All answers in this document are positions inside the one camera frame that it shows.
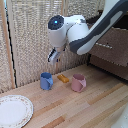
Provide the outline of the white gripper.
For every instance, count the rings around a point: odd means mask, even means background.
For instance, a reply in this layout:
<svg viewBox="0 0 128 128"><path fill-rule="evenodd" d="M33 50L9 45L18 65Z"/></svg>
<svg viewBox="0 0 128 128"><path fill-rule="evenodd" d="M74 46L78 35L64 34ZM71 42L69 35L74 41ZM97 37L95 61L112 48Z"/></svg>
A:
<svg viewBox="0 0 128 128"><path fill-rule="evenodd" d="M48 55L48 62L50 64L55 64L60 57L61 53L65 50L64 47L54 47L50 54Z"/></svg>

